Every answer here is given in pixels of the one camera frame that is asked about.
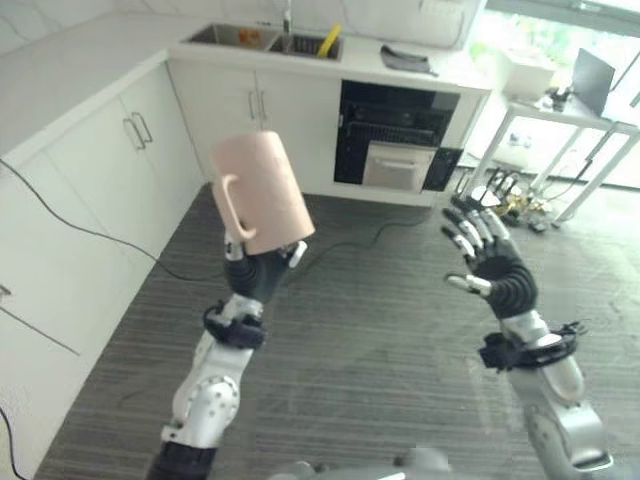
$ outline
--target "orange item in sink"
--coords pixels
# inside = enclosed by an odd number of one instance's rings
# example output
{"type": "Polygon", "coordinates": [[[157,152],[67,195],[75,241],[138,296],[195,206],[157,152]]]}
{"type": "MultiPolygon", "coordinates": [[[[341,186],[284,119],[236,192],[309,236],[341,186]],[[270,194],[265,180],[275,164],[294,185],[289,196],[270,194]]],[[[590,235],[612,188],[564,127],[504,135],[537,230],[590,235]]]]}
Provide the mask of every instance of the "orange item in sink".
{"type": "Polygon", "coordinates": [[[262,44],[262,34],[260,30],[253,28],[239,28],[238,43],[249,47],[259,47],[262,44]]]}

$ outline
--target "white box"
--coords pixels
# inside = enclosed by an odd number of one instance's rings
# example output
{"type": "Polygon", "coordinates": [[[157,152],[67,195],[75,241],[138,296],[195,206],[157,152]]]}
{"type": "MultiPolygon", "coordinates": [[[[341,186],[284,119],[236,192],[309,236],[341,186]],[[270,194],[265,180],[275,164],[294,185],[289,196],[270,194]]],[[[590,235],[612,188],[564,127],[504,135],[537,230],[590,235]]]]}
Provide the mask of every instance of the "white box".
{"type": "Polygon", "coordinates": [[[511,49],[494,54],[494,88],[520,100],[539,100],[555,72],[555,65],[540,54],[511,49]]]}

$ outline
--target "oven handle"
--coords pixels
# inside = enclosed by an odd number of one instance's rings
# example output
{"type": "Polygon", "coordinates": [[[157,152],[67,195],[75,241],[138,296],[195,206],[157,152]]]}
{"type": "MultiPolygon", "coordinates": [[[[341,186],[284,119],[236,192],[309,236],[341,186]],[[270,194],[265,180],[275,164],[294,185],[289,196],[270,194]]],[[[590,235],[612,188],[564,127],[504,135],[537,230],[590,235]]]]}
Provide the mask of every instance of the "oven handle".
{"type": "Polygon", "coordinates": [[[382,165],[383,167],[402,169],[402,170],[415,170],[416,168],[418,168],[418,165],[416,164],[416,162],[401,162],[401,161],[384,160],[381,158],[376,158],[376,163],[378,163],[379,165],[382,165]]]}

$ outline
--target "white cabinet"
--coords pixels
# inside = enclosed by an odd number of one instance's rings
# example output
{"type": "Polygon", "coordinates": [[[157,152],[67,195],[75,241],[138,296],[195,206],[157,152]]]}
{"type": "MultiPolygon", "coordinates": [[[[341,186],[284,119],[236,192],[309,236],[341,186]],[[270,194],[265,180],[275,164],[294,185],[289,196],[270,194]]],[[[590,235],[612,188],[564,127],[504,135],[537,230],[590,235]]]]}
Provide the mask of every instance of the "white cabinet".
{"type": "MultiPolygon", "coordinates": [[[[16,168],[64,218],[101,230],[45,155],[16,168]]],[[[0,283],[12,292],[2,306],[81,354],[99,353],[119,320],[105,313],[131,276],[126,257],[112,242],[60,223],[7,170],[0,170],[0,205],[0,283]]],[[[1,336],[0,350],[13,341],[1,336]]]]}
{"type": "MultiPolygon", "coordinates": [[[[11,422],[18,473],[33,478],[78,394],[78,357],[0,312],[0,405],[11,422]]],[[[7,438],[4,422],[0,436],[7,438]]],[[[14,478],[8,441],[0,440],[0,478],[14,478]]]]}
{"type": "Polygon", "coordinates": [[[333,183],[341,80],[258,71],[262,127],[282,138],[305,193],[333,183]]]}
{"type": "MultiPolygon", "coordinates": [[[[165,66],[14,166],[66,220],[155,256],[203,183],[165,66]]],[[[32,477],[153,262],[64,225],[3,169],[0,206],[2,306],[77,352],[0,312],[0,405],[32,477]]]]}
{"type": "Polygon", "coordinates": [[[165,65],[120,95],[140,132],[144,153],[180,221],[204,184],[165,65]]]}
{"type": "Polygon", "coordinates": [[[169,70],[205,176],[214,178],[211,154],[229,137],[260,128],[255,72],[224,65],[170,60],[169,70]]]}
{"type": "Polygon", "coordinates": [[[210,179],[216,143],[262,129],[280,134],[304,192],[333,183],[340,79],[186,60],[171,60],[169,68],[210,179]]]}
{"type": "MultiPolygon", "coordinates": [[[[120,100],[113,100],[46,149],[110,234],[160,255],[177,224],[120,100]]],[[[142,281],[153,262],[122,247],[142,281]]]]}

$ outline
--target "built-in oven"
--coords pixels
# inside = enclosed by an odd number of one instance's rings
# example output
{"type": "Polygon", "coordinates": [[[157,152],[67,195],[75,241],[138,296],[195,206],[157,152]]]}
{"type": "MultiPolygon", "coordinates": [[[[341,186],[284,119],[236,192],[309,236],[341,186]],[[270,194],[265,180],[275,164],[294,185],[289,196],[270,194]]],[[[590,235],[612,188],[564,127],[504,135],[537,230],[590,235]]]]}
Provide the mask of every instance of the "built-in oven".
{"type": "Polygon", "coordinates": [[[462,153],[440,146],[459,97],[343,81],[334,181],[444,190],[462,153]]]}

